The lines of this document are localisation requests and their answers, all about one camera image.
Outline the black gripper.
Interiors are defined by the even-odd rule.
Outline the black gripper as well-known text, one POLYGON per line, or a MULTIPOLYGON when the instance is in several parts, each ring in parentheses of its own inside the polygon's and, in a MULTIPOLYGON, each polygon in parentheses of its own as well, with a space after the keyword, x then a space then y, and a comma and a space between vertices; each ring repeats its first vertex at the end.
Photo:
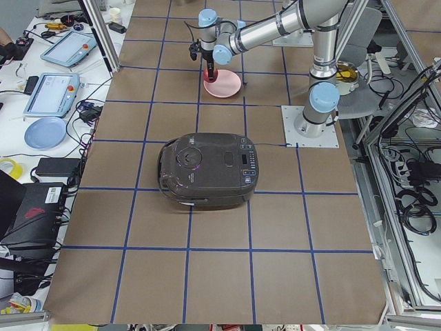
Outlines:
POLYGON ((207 62, 205 69, 205 81, 208 83, 215 82, 215 67, 212 50, 201 50, 202 58, 207 62))

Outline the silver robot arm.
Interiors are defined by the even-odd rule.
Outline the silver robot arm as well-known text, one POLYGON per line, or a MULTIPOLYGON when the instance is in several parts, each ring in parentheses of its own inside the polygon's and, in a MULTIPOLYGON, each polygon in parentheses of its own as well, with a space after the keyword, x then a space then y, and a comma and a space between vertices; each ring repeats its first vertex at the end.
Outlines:
POLYGON ((336 87, 336 42, 340 14, 345 1, 289 1, 270 17, 247 25, 220 18, 206 8, 198 14, 197 40, 189 47, 192 60, 206 62, 206 79, 217 79, 216 65, 227 65, 233 56, 285 37, 298 30, 314 30, 314 59, 309 70, 309 95, 306 106, 294 120, 298 134, 319 137, 336 109, 340 93, 336 87))

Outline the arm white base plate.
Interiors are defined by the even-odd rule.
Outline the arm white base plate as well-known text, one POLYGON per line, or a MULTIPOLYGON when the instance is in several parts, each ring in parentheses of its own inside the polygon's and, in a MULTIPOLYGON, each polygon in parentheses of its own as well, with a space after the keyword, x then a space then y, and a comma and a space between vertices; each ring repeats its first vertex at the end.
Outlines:
POLYGON ((272 41, 273 46, 291 48, 312 48, 314 46, 310 30, 297 30, 272 41))
POLYGON ((290 148, 339 148, 336 127, 329 114, 322 124, 303 116, 304 106, 281 106, 285 145, 290 148))

